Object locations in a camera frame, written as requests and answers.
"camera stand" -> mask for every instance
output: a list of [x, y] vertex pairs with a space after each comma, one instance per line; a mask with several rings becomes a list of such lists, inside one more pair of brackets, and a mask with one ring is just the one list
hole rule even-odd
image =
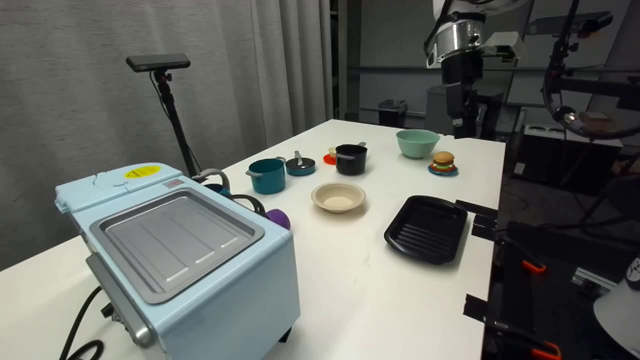
[[187, 139], [184, 136], [184, 131], [182, 130], [182, 125], [180, 124], [178, 111], [175, 109], [175, 100], [173, 98], [173, 94], [171, 94], [171, 88], [169, 87], [168, 83], [172, 80], [171, 74], [167, 74], [166, 70], [156, 70], [154, 71], [154, 78], [156, 79], [158, 90], [160, 91], [160, 98], [162, 99], [164, 107], [166, 108], [166, 112], [169, 116], [169, 121], [173, 126], [173, 132], [175, 133], [175, 137], [178, 139], [180, 152], [182, 153], [182, 157], [184, 158], [184, 163], [187, 165], [189, 177], [193, 177], [198, 174], [198, 170], [196, 170], [196, 167], [193, 163], [193, 157], [191, 156], [191, 151], [189, 149], [189, 145], [187, 144]]

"blue plate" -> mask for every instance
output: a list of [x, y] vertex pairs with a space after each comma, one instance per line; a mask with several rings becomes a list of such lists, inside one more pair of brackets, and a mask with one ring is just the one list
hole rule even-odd
[[453, 170], [453, 171], [450, 171], [450, 172], [436, 172], [430, 166], [428, 166], [427, 169], [433, 175], [437, 175], [437, 176], [456, 176], [456, 175], [458, 175], [458, 168], [457, 167], [456, 167], [456, 170]]

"toaster oven door handle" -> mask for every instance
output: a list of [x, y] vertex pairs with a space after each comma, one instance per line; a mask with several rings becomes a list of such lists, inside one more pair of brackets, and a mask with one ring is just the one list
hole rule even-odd
[[153, 329], [142, 318], [132, 300], [116, 282], [102, 258], [94, 252], [86, 258], [86, 263], [109, 297], [115, 311], [120, 315], [133, 342], [143, 348], [153, 345], [155, 339]]

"mint green bowl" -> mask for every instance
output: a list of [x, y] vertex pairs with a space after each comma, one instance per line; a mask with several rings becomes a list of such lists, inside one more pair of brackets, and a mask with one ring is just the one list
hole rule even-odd
[[396, 138], [403, 155], [411, 159], [422, 159], [431, 154], [440, 135], [429, 130], [408, 129], [398, 131]]

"beige bowl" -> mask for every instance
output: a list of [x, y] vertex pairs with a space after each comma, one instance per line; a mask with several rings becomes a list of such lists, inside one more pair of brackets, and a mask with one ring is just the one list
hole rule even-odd
[[332, 213], [345, 213], [362, 205], [364, 190], [354, 184], [326, 183], [311, 192], [314, 204]]

